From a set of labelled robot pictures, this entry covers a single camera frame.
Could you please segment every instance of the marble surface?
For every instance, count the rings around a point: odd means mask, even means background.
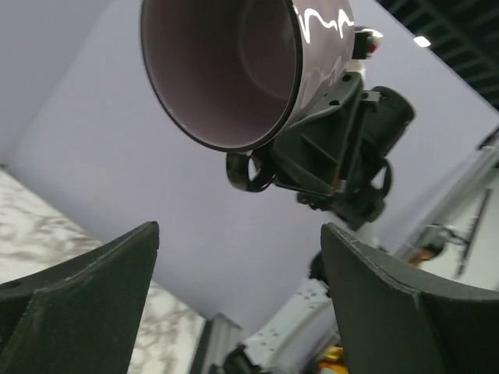
[[[102,243],[0,170],[0,284]],[[151,282],[129,374],[187,374],[205,319]]]

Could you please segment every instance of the wall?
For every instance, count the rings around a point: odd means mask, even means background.
[[[0,163],[5,163],[110,0],[0,5]]]
[[[398,245],[391,245],[389,247],[391,253],[395,254],[397,251],[402,250],[402,252],[396,255],[400,256],[407,248],[412,246],[407,240],[411,240],[414,233],[420,231],[421,224],[423,224],[436,206],[441,203],[442,199],[455,187],[458,180],[478,161],[480,155],[481,152],[479,151],[466,154],[462,158],[462,162],[445,172],[442,176],[439,176],[439,180],[436,180],[432,186],[411,199],[393,217],[385,215],[385,217],[388,216],[391,218],[388,223],[381,225],[381,228],[386,230],[384,233],[385,238],[387,235],[391,235],[391,239],[399,239]]]
[[[379,223],[384,244],[395,245],[412,201],[497,115],[379,5],[357,0],[354,9],[358,23],[386,34],[368,83],[400,90],[419,109],[392,155],[396,184]],[[156,102],[140,57],[139,11],[140,0],[115,0],[102,14],[11,172],[104,240],[159,221],[156,281],[202,313],[222,311],[254,331],[297,287],[330,217],[295,204],[290,192],[229,187],[223,155],[189,141]]]
[[[476,215],[480,203],[485,193],[485,188],[493,189],[487,211],[483,216],[478,237],[471,249],[469,263],[462,277],[457,281],[472,286],[496,289],[499,284],[499,232],[497,232],[497,222],[499,222],[499,173],[494,171],[492,180],[489,181],[478,192],[476,197],[458,215],[458,218],[451,224],[461,231],[466,230],[471,217]],[[423,265],[423,269],[441,277],[454,279],[455,271],[460,259],[460,248],[456,245],[448,245],[444,253],[433,261]]]

